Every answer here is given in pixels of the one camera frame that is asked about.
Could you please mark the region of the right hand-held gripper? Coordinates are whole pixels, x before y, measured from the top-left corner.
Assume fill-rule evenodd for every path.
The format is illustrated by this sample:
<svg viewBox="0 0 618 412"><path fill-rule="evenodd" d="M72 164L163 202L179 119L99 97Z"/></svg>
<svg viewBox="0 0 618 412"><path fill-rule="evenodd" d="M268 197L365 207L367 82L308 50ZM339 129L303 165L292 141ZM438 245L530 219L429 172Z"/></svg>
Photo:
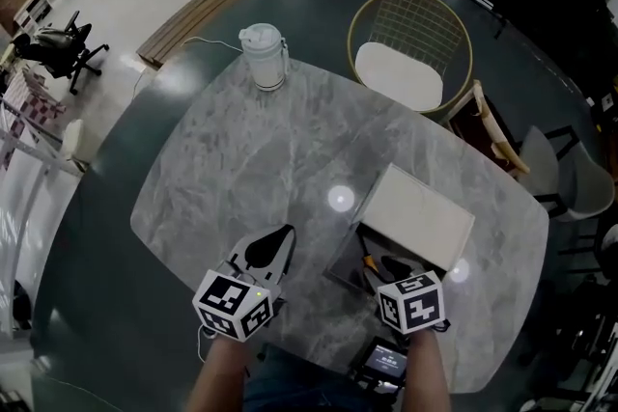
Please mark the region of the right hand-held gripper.
<svg viewBox="0 0 618 412"><path fill-rule="evenodd" d="M363 257L362 263L368 290L378 290L380 316L386 325L410 334L445 320L442 285L433 271L415 275L420 263L401 257Z"/></svg>

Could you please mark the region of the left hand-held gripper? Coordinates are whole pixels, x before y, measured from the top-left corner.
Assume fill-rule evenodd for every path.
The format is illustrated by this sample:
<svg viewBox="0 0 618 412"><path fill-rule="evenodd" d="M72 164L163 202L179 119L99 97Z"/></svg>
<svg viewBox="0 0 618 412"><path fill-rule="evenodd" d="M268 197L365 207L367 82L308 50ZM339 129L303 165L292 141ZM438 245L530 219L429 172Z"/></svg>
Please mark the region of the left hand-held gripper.
<svg viewBox="0 0 618 412"><path fill-rule="evenodd" d="M287 272L294 248L292 225L269 226L243 237L229 262L244 271L254 269L256 279L271 288ZM279 288L271 290L209 269L192 304L207 329L243 343L274 317L279 294Z"/></svg>

